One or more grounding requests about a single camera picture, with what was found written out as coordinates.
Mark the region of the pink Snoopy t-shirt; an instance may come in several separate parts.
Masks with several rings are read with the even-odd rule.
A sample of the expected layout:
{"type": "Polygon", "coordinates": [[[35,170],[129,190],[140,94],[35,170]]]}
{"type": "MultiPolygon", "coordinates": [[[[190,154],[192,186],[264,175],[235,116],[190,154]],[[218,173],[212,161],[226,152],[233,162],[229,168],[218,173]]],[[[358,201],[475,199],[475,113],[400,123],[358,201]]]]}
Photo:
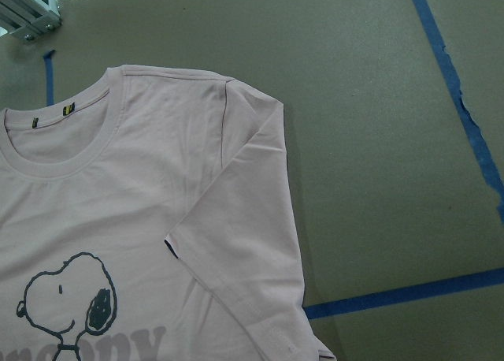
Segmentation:
{"type": "Polygon", "coordinates": [[[302,309],[284,107],[111,68],[1,112],[4,360],[332,360],[302,309]]]}

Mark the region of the brown table mat blue grid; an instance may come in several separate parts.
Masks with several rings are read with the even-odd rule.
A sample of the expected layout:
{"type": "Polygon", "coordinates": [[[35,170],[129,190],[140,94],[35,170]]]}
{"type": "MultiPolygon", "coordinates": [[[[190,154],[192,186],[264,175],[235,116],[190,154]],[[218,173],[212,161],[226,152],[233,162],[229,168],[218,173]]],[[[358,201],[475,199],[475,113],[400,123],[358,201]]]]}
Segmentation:
{"type": "Polygon", "coordinates": [[[113,65],[206,69],[285,105],[305,305],[341,360],[503,357],[503,0],[61,0],[1,39],[1,104],[113,65]]]}

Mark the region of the aluminium frame post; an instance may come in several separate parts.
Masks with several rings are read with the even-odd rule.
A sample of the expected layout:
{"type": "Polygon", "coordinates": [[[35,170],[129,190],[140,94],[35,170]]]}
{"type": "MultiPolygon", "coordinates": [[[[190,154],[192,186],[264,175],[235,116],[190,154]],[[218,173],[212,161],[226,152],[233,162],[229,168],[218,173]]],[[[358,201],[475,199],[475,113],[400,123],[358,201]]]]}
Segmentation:
{"type": "Polygon", "coordinates": [[[1,0],[1,28],[32,42],[61,26],[57,0],[1,0]]]}

